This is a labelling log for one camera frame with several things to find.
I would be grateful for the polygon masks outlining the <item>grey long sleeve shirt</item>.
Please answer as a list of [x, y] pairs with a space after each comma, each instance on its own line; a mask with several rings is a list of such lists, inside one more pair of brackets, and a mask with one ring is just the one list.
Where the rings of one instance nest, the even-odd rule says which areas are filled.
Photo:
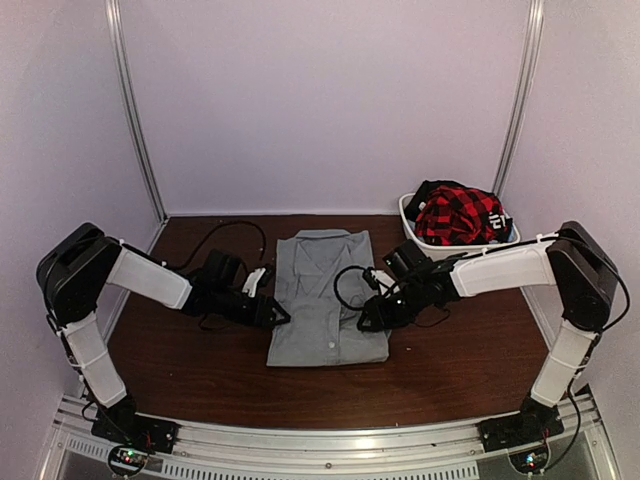
[[389, 357], [389, 335], [357, 328], [361, 307], [371, 296], [362, 273], [340, 278], [340, 298], [333, 284], [349, 266], [372, 267], [369, 232], [342, 229], [301, 230], [276, 246], [274, 298], [291, 320], [272, 332], [266, 365], [323, 367], [381, 363]]

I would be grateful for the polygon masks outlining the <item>white plastic basket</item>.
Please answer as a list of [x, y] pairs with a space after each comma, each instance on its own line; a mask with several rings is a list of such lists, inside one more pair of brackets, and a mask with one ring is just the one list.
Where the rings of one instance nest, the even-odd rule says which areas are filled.
[[512, 234], [509, 237], [510, 241], [506, 243], [490, 243], [486, 245], [462, 245], [462, 246], [432, 246], [428, 245], [420, 240], [414, 233], [413, 223], [408, 220], [408, 217], [404, 213], [405, 207], [409, 204], [413, 198], [414, 193], [406, 193], [398, 199], [398, 210], [402, 223], [402, 229], [405, 237], [411, 240], [416, 246], [432, 260], [442, 260], [452, 255], [468, 255], [475, 253], [482, 253], [483, 251], [489, 251], [503, 246], [511, 246], [522, 240], [520, 231], [516, 225], [512, 227]]

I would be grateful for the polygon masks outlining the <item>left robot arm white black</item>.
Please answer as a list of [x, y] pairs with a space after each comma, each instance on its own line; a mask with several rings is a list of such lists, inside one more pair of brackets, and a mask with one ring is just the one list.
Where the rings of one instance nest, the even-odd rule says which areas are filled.
[[241, 258], [216, 249], [195, 269], [170, 266], [89, 222], [39, 262], [36, 279], [47, 321], [97, 405], [98, 421], [121, 443], [137, 442], [144, 424], [98, 326], [98, 301], [105, 288], [120, 288], [191, 317], [218, 316], [264, 329], [289, 323], [290, 314], [261, 292], [274, 268], [248, 271], [244, 283], [236, 285], [243, 266]]

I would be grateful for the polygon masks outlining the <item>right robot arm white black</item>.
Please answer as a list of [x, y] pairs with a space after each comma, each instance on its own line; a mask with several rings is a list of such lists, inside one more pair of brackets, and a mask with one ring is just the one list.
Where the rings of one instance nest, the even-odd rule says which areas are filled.
[[376, 295], [359, 307], [357, 327], [379, 332], [408, 325], [429, 306], [447, 304], [492, 291], [554, 286], [562, 302], [562, 324], [550, 353], [514, 415], [519, 440], [535, 440], [551, 424], [557, 405], [611, 319], [622, 281], [613, 262], [576, 221], [548, 235], [505, 247], [483, 249], [441, 260], [426, 256], [412, 241], [388, 254], [394, 277], [368, 268], [363, 277]]

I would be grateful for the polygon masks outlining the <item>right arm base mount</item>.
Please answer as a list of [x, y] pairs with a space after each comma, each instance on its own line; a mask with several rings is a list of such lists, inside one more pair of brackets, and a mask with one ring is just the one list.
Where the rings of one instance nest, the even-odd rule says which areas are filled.
[[484, 451], [494, 452], [542, 442], [548, 436], [563, 433], [564, 425], [557, 415], [541, 419], [535, 414], [518, 412], [483, 420], [478, 430]]

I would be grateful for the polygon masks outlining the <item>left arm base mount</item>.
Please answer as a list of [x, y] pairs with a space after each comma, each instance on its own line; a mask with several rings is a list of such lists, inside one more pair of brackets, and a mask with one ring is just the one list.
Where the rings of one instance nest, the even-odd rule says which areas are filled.
[[164, 454], [173, 452], [178, 430], [177, 423], [140, 415], [131, 406], [100, 407], [91, 427], [96, 437]]

